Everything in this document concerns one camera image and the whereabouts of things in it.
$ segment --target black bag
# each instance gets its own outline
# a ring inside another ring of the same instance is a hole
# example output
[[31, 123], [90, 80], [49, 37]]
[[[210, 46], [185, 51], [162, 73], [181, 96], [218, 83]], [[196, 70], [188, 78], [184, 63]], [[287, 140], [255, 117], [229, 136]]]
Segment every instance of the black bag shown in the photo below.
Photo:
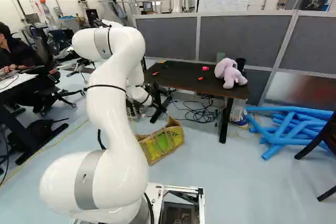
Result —
[[[54, 121], [52, 119], [49, 120], [37, 120], [32, 122], [28, 127], [27, 131], [31, 134], [31, 136], [36, 139], [37, 144], [41, 145], [50, 138], [54, 137], [54, 131], [51, 129], [52, 125], [57, 122], [61, 122], [67, 120], [68, 118]], [[17, 152], [26, 152], [29, 151], [27, 146], [17, 137], [14, 132], [9, 133], [8, 137], [8, 144], [10, 145], [11, 149]]]

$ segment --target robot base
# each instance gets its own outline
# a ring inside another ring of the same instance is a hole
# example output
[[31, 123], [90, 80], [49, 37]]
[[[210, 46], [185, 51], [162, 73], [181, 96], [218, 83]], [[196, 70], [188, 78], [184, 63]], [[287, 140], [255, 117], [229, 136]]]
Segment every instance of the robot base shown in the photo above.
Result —
[[[148, 183], [146, 189], [151, 204], [153, 206], [154, 224], [167, 224], [167, 216], [170, 216], [169, 223], [172, 218], [170, 209], [179, 209], [175, 214], [174, 224], [205, 224], [204, 216], [204, 189], [200, 187], [180, 187], [180, 186], [163, 186], [156, 183]], [[174, 203], [165, 201], [164, 197], [167, 194], [174, 195], [188, 204]], [[93, 224], [86, 221], [75, 220], [72, 224]]]

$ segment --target keyboard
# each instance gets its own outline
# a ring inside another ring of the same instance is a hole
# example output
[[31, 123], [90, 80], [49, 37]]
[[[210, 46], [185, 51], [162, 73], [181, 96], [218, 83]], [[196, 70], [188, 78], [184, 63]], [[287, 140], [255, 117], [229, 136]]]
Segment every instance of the keyboard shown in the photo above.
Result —
[[9, 73], [5, 73], [3, 71], [0, 71], [0, 81], [8, 79], [16, 74], [20, 73], [20, 70], [13, 70]]

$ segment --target whiteboard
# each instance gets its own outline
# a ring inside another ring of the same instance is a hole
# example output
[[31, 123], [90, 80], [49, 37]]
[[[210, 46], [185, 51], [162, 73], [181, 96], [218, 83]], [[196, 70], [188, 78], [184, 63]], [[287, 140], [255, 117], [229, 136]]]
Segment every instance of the whiteboard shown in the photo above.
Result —
[[253, 0], [199, 0], [199, 12], [247, 10]]

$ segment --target dark hair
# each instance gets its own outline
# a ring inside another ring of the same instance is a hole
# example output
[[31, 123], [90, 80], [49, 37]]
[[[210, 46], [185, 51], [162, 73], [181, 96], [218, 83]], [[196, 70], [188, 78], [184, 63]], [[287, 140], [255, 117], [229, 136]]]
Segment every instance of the dark hair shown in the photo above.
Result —
[[6, 39], [10, 39], [12, 37], [10, 28], [2, 22], [0, 22], [0, 34], [3, 34]]

